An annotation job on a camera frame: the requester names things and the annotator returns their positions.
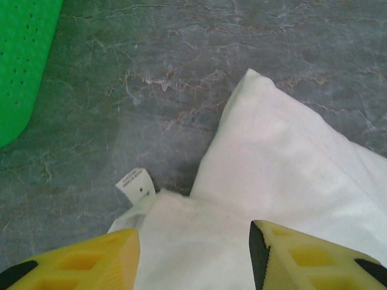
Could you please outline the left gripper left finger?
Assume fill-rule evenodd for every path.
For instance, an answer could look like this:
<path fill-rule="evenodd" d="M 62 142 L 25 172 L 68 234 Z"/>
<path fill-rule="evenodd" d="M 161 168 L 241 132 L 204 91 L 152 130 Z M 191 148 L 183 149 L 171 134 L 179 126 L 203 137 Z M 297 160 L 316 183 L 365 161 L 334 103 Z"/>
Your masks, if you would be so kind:
<path fill-rule="evenodd" d="M 1 272 L 1 289 L 133 289 L 138 231 L 115 231 L 30 257 Z"/>

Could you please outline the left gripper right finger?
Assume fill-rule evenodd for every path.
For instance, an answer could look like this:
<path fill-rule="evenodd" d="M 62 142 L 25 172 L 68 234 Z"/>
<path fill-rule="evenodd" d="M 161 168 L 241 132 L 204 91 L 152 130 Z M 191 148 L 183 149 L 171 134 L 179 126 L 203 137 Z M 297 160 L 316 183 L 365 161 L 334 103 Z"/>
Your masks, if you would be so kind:
<path fill-rule="evenodd" d="M 252 221 L 256 289 L 386 289 L 386 268 L 350 248 L 268 221 Z"/>

